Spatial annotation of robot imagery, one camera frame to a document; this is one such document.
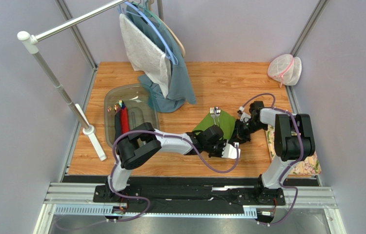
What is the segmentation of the green paper napkin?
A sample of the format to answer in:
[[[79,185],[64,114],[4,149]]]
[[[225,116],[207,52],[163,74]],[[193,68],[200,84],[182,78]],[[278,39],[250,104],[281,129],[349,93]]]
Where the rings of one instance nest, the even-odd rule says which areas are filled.
[[[229,140],[235,129],[236,118],[231,116],[229,113],[221,110],[219,121],[216,121],[217,125],[222,129],[224,133],[224,140]],[[214,120],[210,113],[207,113],[202,121],[193,129],[196,130],[206,130],[208,127],[214,125]]]

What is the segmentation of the silver spoon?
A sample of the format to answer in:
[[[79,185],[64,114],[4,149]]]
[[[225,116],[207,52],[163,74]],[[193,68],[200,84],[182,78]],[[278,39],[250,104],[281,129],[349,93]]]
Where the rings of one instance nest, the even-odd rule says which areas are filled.
[[[221,115],[221,108],[220,107],[215,107],[215,116],[216,119],[218,120],[218,125],[220,126],[220,115]]]

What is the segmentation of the silver fork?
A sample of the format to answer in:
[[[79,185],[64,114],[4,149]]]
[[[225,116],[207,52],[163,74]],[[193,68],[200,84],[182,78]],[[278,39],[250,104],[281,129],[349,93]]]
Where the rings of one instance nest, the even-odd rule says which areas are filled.
[[[214,107],[211,107],[210,110],[209,110],[209,112],[210,112],[210,116],[213,119],[214,125],[217,125],[217,123],[216,123],[216,115],[215,115],[215,108]]]

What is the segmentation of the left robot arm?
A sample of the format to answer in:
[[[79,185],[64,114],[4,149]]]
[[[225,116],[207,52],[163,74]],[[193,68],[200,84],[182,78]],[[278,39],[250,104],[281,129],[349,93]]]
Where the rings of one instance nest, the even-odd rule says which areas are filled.
[[[224,140],[223,130],[212,125],[205,130],[195,130],[183,134],[162,132],[151,123],[143,123],[135,129],[117,137],[112,153],[115,164],[104,185],[95,188],[93,201],[96,203],[117,202],[122,198],[142,200],[139,195],[125,195],[122,191],[134,169],[144,165],[158,152],[197,155],[211,170],[217,171],[201,156],[234,159],[239,162],[241,150],[238,143],[230,144]]]

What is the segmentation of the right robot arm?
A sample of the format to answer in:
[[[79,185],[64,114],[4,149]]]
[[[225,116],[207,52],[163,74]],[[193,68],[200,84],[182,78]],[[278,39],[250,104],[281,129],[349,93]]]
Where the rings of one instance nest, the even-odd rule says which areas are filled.
[[[292,114],[279,108],[265,107],[255,101],[249,114],[235,121],[230,144],[251,140],[251,134],[274,128],[273,148],[275,157],[269,168],[259,176],[252,197],[258,204],[271,204],[281,199],[287,175],[299,162],[315,153],[315,141],[308,114]]]

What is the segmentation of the blue-grey hanging shirt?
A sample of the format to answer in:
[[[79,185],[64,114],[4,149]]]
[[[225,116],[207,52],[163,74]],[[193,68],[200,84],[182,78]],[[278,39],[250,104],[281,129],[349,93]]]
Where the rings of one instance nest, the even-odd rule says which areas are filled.
[[[126,7],[126,10],[136,14],[136,12],[129,6]],[[122,14],[125,14],[149,39],[151,39],[152,42],[165,52],[164,45],[143,18],[125,12]],[[138,80],[140,83],[149,86],[155,100],[154,107],[158,112],[172,113],[178,110],[186,102],[196,104],[197,100],[179,45],[163,23],[158,24],[155,20],[152,20],[152,22],[161,33],[170,50],[176,56],[179,64],[174,65],[170,60],[171,78],[169,79],[169,93],[167,97],[163,97],[159,85],[153,83],[144,72],[143,75],[138,77]]]

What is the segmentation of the floral tray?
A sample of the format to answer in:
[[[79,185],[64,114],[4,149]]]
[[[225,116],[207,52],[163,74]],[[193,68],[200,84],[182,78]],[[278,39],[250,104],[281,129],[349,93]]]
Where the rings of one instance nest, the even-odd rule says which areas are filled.
[[[275,128],[269,126],[265,132],[268,150],[270,153],[270,161],[275,159]],[[321,173],[321,166],[318,160],[317,154],[314,153],[312,156],[306,157],[304,161],[297,164],[289,173],[290,176],[316,176]]]

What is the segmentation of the white mesh laundry bag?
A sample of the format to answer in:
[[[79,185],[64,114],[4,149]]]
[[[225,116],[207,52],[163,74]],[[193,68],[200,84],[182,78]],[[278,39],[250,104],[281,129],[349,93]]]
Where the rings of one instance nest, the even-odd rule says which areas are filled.
[[[302,60],[291,54],[276,57],[267,69],[267,76],[279,83],[279,87],[295,86],[302,73]]]

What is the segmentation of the clear plastic container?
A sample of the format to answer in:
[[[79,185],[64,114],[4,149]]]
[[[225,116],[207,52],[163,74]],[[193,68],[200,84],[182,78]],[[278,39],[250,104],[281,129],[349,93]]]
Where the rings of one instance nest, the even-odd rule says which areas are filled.
[[[159,129],[160,123],[155,100],[149,86],[144,84],[130,84],[112,89],[104,99],[104,128],[107,144],[112,147],[115,141],[115,109],[119,101],[123,101],[128,110],[130,129],[150,122]]]

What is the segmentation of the iridescent utensil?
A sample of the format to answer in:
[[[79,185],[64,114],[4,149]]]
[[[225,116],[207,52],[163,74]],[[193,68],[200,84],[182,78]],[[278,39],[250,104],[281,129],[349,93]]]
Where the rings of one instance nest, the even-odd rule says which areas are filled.
[[[110,112],[119,112],[120,110],[124,109],[126,107],[125,103],[122,100],[119,100],[116,102],[113,106],[108,106],[107,111]]]

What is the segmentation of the grey hanging towel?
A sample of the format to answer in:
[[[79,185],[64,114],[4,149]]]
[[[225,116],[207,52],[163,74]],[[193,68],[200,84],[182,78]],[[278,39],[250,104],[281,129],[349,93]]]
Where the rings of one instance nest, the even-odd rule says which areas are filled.
[[[169,93],[170,60],[125,14],[120,14],[120,29],[129,61],[135,71],[143,71],[159,85],[164,98]]]

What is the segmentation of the wooden clothes hanger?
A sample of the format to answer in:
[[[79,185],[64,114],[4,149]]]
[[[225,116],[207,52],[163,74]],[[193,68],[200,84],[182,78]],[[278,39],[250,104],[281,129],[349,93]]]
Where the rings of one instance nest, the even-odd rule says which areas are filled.
[[[180,48],[181,53],[182,53],[182,57],[185,58],[185,56],[186,56],[186,50],[185,50],[184,45],[179,40],[179,38],[177,37],[177,35],[171,30],[171,28],[163,20],[163,3],[162,3],[161,0],[159,0],[158,3],[157,3],[157,9],[158,9],[157,17],[160,19],[160,22],[162,22],[165,25],[165,27],[168,29],[169,33],[172,35],[172,37],[174,38],[174,40],[176,41],[176,43],[179,45],[179,48]]]

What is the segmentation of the blue clothes hanger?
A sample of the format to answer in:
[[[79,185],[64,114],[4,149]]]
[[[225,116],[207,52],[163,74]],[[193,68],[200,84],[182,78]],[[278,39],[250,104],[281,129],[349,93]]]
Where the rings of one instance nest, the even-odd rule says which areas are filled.
[[[119,13],[130,13],[132,15],[135,15],[137,17],[143,18],[145,20],[145,22],[153,29],[153,31],[155,32],[155,34],[158,36],[158,38],[160,39],[160,41],[162,42],[162,44],[164,45],[165,48],[165,53],[166,53],[166,57],[171,60],[171,62],[174,65],[178,65],[178,60],[176,58],[176,56],[173,54],[173,52],[170,50],[168,44],[166,43],[166,41],[164,40],[164,38],[162,37],[161,33],[158,31],[157,27],[153,24],[153,22],[146,16],[146,14],[140,10],[139,7],[137,7],[135,4],[130,3],[128,1],[124,2],[127,6],[129,6],[130,8],[132,8],[136,14],[129,12],[128,10],[125,10],[123,8],[119,8],[118,12]]]

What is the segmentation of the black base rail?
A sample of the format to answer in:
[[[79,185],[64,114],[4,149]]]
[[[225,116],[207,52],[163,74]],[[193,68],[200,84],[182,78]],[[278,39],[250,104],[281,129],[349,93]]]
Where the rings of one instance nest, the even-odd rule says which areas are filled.
[[[150,213],[240,214],[244,205],[283,206],[286,189],[269,190],[259,178],[137,177],[117,194],[105,182],[94,189],[93,202],[116,203],[131,212],[149,205]]]

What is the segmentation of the red handled utensil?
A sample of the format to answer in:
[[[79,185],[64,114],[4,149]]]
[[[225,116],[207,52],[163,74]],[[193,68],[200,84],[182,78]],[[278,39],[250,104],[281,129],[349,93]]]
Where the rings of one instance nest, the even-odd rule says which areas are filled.
[[[122,133],[127,133],[130,131],[129,120],[128,120],[128,110],[126,107],[121,110],[121,127]]]

